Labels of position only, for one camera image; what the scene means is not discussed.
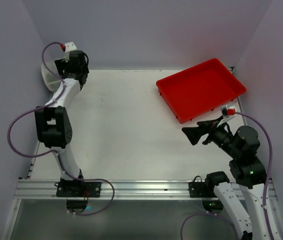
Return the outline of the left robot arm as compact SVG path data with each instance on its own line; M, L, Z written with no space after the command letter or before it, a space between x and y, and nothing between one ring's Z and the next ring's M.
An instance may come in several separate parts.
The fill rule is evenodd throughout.
M62 82L53 91L47 107L34 112L38 140L48 148L60 169L58 187L62 189L84 185L71 148L73 129L68 108L85 85L88 75L88 56L81 50L70 50L62 59L54 61Z

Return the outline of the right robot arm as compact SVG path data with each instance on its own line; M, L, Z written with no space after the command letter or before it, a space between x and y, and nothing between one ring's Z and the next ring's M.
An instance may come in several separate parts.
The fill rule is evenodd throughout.
M196 127L183 127L182 132L196 145L207 136L203 145L216 144L231 157L230 172L239 186L245 205L234 193L233 186L223 171L207 174L204 184L210 194L222 203L230 217L227 223L235 230L238 240L280 240L282 236L269 206L269 180L262 162L257 157L260 147L258 132L247 125L235 133L222 117L198 122Z

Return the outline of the white mesh laundry bag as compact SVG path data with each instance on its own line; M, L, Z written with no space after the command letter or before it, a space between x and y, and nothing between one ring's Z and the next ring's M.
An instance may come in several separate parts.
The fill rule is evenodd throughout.
M60 79L56 77L56 75L59 75L59 72L54 61L46 62L46 65L54 74L49 72L42 63L40 67L41 76L48 90L51 92L55 92L60 87L61 84Z

